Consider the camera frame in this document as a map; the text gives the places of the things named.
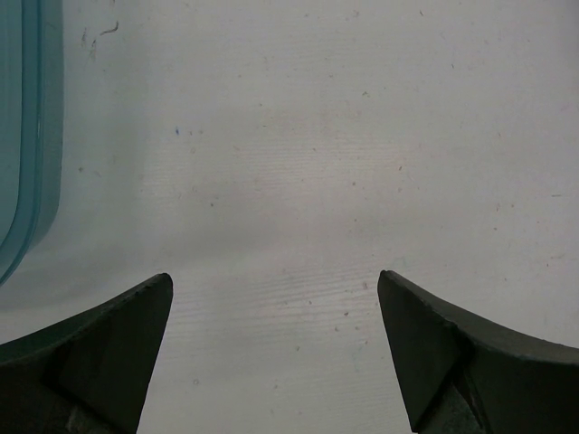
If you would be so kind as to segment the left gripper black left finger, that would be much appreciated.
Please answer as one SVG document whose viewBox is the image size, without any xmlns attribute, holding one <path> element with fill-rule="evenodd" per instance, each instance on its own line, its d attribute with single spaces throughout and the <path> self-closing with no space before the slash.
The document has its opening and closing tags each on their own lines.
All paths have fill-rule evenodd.
<svg viewBox="0 0 579 434">
<path fill-rule="evenodd" d="M 134 433 L 173 299 L 157 274 L 1 346 L 4 433 Z"/>
</svg>

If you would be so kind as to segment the teal translucent plastic bin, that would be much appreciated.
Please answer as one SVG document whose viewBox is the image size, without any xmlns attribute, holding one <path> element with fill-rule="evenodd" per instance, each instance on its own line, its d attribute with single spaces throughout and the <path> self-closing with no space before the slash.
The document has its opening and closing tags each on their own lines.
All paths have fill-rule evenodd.
<svg viewBox="0 0 579 434">
<path fill-rule="evenodd" d="M 1 280 L 46 235 L 61 192 L 60 1 L 1 3 Z"/>
</svg>

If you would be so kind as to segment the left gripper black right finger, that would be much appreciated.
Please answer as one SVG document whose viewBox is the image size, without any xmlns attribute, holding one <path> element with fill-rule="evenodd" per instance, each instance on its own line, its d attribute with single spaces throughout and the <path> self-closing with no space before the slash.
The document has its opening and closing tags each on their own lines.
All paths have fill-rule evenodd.
<svg viewBox="0 0 579 434">
<path fill-rule="evenodd" d="M 578 351 L 499 325 L 388 270 L 377 294 L 414 433 L 575 433 Z"/>
</svg>

